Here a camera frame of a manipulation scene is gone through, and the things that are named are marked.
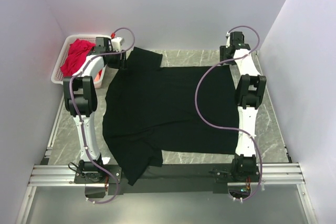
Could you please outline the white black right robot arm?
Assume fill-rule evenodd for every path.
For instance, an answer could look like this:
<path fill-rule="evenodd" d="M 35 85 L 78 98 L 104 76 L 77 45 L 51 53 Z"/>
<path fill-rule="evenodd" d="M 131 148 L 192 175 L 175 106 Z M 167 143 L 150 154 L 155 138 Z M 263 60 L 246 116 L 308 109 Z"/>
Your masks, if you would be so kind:
<path fill-rule="evenodd" d="M 226 39 L 226 45 L 220 46 L 220 60 L 235 64 L 240 74 L 234 97 L 239 115 L 238 142 L 230 175 L 237 182 L 258 180 L 259 151 L 255 143 L 255 128 L 267 78 L 257 70 L 250 45 L 245 43 L 245 36 L 241 31 L 229 31 Z"/>

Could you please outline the black t shirt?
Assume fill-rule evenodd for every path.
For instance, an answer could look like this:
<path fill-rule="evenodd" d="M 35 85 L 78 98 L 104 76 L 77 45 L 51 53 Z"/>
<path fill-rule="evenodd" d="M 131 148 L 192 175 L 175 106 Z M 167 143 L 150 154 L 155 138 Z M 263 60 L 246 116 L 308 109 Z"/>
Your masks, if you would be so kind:
<path fill-rule="evenodd" d="M 103 138 L 134 185 L 163 151 L 235 154 L 239 115 L 229 66 L 161 67 L 162 55 L 134 48 L 106 94 Z"/>

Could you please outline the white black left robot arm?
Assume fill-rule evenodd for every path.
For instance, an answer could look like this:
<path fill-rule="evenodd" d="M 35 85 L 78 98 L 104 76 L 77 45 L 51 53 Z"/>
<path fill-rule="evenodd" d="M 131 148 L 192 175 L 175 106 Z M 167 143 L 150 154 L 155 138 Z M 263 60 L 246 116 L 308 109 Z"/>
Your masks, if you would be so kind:
<path fill-rule="evenodd" d="M 115 33 L 97 36 L 94 42 L 76 39 L 70 45 L 68 57 L 61 67 L 64 103 L 75 122 L 80 143 L 80 161 L 76 172 L 81 176 L 86 174 L 93 183 L 101 182 L 107 172 L 94 125 L 98 107 L 94 79 L 106 66 L 115 69 L 125 67 L 126 51 L 122 50 L 122 44 L 123 38 Z"/>

